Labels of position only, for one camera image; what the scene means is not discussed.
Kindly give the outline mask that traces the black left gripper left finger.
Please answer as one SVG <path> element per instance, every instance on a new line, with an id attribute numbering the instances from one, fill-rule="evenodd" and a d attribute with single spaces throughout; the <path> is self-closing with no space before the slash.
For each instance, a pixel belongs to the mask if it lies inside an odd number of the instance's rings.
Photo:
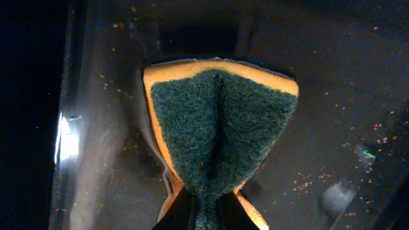
<path id="1" fill-rule="evenodd" d="M 196 196 L 183 187 L 167 213 L 151 230 L 195 230 Z"/>

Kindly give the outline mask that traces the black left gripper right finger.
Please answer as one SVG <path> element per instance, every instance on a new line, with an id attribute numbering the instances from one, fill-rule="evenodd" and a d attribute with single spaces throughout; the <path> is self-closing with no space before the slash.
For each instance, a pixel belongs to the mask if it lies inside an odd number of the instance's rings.
<path id="1" fill-rule="evenodd" d="M 219 225 L 222 230 L 259 230 L 233 192 L 219 199 Z"/>

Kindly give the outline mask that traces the yellow green sponge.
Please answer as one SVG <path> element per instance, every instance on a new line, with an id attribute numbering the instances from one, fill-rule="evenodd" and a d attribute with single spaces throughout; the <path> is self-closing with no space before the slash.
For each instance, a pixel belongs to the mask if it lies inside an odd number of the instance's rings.
<path id="1" fill-rule="evenodd" d="M 221 229 L 219 199 L 233 192 L 259 229 L 268 224 L 241 188 L 283 133 L 298 102 L 296 81 L 228 59 L 173 61 L 143 71 L 153 145 L 168 197 L 196 196 L 195 229 Z"/>

